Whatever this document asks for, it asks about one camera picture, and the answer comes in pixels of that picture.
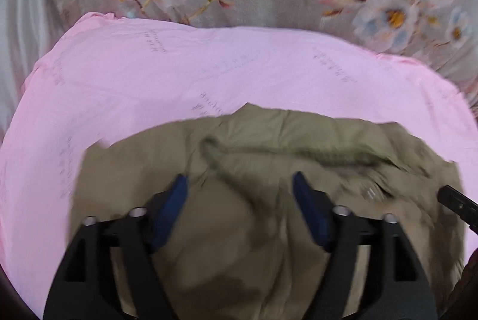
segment pink fabric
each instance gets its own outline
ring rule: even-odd
[[[396,121],[457,161],[465,192],[478,199],[478,130],[457,89],[413,59],[319,33],[91,13],[37,62],[25,86],[0,149],[0,262],[40,316],[85,149],[165,122],[246,102]],[[476,247],[470,234],[467,256]]]

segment olive green garment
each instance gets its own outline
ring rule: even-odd
[[[95,144],[73,197],[71,236],[85,216],[126,214],[184,173],[189,196],[167,245],[154,255],[180,319],[300,319],[328,258],[291,194],[297,171],[359,216],[397,215],[442,305],[462,270],[464,225],[436,193],[446,184],[461,189],[457,168],[396,123],[247,104],[228,116],[164,124],[109,148]],[[345,314],[357,309],[366,264],[364,247]],[[116,268],[128,308],[124,269]]]

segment metal bolt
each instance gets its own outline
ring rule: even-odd
[[[383,220],[390,224],[398,223],[397,217],[392,213],[386,213],[383,215]]]
[[[348,216],[350,215],[350,209],[343,205],[336,205],[333,209],[334,214],[339,215],[339,216]]]
[[[138,208],[133,208],[130,211],[130,217],[132,218],[138,218],[140,216],[146,215],[146,208],[144,207],[138,207]]]
[[[97,222],[96,216],[87,216],[83,219],[83,226],[93,226]]]

